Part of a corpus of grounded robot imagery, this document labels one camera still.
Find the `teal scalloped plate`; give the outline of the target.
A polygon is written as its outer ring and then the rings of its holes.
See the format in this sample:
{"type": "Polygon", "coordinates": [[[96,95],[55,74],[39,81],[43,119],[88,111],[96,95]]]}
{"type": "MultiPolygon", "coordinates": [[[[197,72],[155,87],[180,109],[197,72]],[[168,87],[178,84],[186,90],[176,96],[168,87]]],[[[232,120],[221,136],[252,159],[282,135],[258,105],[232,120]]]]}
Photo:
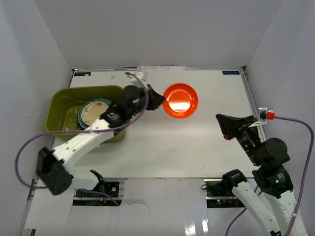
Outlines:
{"type": "Polygon", "coordinates": [[[93,99],[85,103],[77,115],[81,128],[86,129],[92,125],[96,119],[100,118],[101,114],[106,112],[111,104],[110,100],[104,98],[93,99]]]}

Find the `orange plate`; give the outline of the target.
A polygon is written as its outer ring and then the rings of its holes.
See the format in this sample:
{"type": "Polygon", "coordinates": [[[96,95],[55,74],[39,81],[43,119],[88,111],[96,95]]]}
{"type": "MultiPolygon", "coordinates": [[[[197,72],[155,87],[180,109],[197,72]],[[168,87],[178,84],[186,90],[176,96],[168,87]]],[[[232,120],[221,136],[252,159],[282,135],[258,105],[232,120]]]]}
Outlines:
{"type": "Polygon", "coordinates": [[[195,89],[185,83],[175,83],[170,85],[163,93],[164,111],[172,118],[188,118],[197,109],[198,95],[195,89]]]}

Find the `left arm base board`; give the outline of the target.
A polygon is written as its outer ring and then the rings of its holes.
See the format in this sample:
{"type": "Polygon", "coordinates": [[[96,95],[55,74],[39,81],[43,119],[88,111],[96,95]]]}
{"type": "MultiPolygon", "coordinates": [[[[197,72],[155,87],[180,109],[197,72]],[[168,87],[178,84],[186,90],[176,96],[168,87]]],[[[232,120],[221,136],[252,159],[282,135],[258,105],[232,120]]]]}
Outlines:
{"type": "Polygon", "coordinates": [[[118,207],[122,202],[123,194],[120,191],[120,183],[117,181],[105,182],[95,192],[102,194],[76,191],[73,198],[74,206],[91,207],[118,207]]]}

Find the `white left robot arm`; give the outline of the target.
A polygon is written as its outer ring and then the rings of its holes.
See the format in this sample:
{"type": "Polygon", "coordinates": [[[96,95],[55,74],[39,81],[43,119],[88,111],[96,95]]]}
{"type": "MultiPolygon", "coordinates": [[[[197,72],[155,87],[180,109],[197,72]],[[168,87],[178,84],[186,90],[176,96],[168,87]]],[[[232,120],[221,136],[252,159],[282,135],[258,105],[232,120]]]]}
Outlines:
{"type": "Polygon", "coordinates": [[[91,170],[89,174],[77,174],[73,166],[84,155],[101,143],[115,137],[145,110],[157,109],[165,97],[155,92],[150,85],[144,88],[127,86],[115,102],[97,118],[92,125],[62,145],[38,153],[36,174],[53,195],[69,188],[84,189],[93,196],[103,193],[105,180],[91,170]]]}

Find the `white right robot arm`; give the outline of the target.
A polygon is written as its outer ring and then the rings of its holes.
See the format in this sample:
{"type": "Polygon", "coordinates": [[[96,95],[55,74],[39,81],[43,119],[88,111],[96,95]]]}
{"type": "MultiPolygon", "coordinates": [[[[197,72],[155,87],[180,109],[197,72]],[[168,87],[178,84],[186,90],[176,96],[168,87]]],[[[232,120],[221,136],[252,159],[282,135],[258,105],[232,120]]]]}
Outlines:
{"type": "Polygon", "coordinates": [[[236,118],[217,114],[216,119],[226,140],[236,139],[249,160],[258,169],[252,172],[257,187],[261,190],[272,211],[269,211],[257,194],[251,189],[244,174],[232,170],[223,174],[220,185],[228,196],[236,196],[251,213],[266,236],[306,236],[299,206],[302,200],[304,181],[314,145],[314,131],[305,122],[311,134],[310,146],[302,174],[298,197],[295,197],[289,173],[283,164],[290,160],[287,145],[279,138],[262,142],[258,126],[268,120],[280,119],[272,110],[262,111],[260,118],[248,116],[236,118]]]}

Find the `small cream plate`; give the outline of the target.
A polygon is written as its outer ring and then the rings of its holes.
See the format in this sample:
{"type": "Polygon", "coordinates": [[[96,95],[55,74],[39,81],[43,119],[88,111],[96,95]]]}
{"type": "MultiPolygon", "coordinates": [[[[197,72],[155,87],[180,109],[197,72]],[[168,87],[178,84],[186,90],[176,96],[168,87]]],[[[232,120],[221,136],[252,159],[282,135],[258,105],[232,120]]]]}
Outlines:
{"type": "Polygon", "coordinates": [[[95,101],[87,104],[81,112],[81,119],[84,124],[91,125],[94,121],[100,117],[101,114],[106,112],[109,106],[100,101],[95,101]]]}

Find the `right arm base board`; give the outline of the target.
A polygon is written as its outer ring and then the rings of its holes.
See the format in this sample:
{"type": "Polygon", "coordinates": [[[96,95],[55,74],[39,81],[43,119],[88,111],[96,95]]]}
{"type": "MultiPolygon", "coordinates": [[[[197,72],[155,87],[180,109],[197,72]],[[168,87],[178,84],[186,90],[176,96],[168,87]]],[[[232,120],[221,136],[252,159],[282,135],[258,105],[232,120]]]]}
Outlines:
{"type": "Polygon", "coordinates": [[[206,194],[207,208],[244,208],[243,203],[224,189],[221,180],[205,181],[201,189],[206,194]]]}

